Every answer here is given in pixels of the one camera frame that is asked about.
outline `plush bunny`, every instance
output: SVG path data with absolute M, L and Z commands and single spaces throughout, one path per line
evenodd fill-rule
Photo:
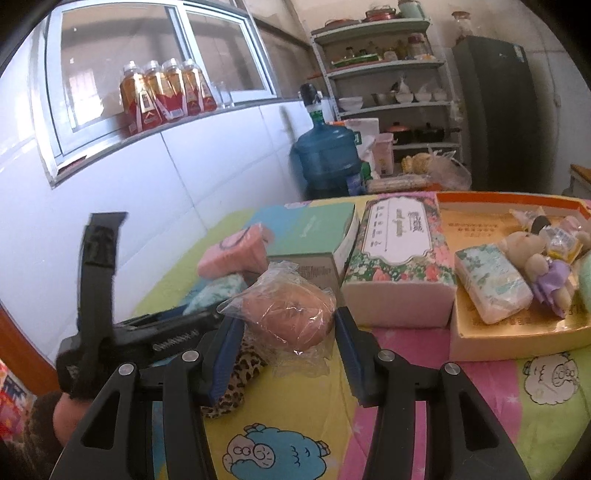
M 562 260 L 547 260 L 542 253 L 546 244 L 542 237 L 527 232 L 515 232 L 498 244 L 507 259 L 522 271 L 540 303 L 565 318 L 572 304 L 574 288 L 569 281 L 570 266 Z

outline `metal screw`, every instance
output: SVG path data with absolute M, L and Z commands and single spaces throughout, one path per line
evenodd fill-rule
M 194 362 L 197 358 L 199 358 L 199 352 L 196 352 L 195 350 L 187 350 L 183 354 L 183 360 L 186 362 Z
M 119 367 L 119 375 L 129 375 L 133 371 L 134 366 L 132 364 L 123 364 Z
M 454 364 L 452 362 L 445 364 L 445 371 L 450 375 L 457 375 L 462 371 L 458 364 Z
M 382 362 L 391 362 L 396 358 L 396 354 L 392 350 L 380 350 L 378 352 L 378 358 Z

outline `label on box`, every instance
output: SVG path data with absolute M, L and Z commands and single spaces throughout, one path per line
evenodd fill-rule
M 363 252 L 391 265 L 401 265 L 412 257 L 424 256 L 432 248 L 422 202 L 409 197 L 393 197 L 372 205 Z

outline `jar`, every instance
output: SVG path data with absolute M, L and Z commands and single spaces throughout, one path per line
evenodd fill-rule
M 458 29 L 458 36 L 456 39 L 457 45 L 464 40 L 464 38 L 474 35 L 474 31 L 472 30 L 472 19 L 470 18 L 469 12 L 464 12 L 462 10 L 452 12 L 452 17 L 456 19 Z
M 408 55 L 414 59 L 419 59 L 421 55 L 429 53 L 427 45 L 423 39 L 422 33 L 413 33 L 408 38 Z
M 398 0 L 398 10 L 404 18 L 427 18 L 417 0 Z

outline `bread in plastic bag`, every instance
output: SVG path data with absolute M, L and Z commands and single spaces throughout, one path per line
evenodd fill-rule
M 197 264 L 197 274 L 215 280 L 231 273 L 263 273 L 269 265 L 267 245 L 273 239 L 273 232 L 262 223 L 240 230 L 206 250 Z
M 267 352 L 265 360 L 271 365 L 300 358 L 302 364 L 316 364 L 326 373 L 336 298 L 300 276 L 297 268 L 287 261 L 271 262 L 252 287 L 217 310 L 247 322 L 257 350 Z

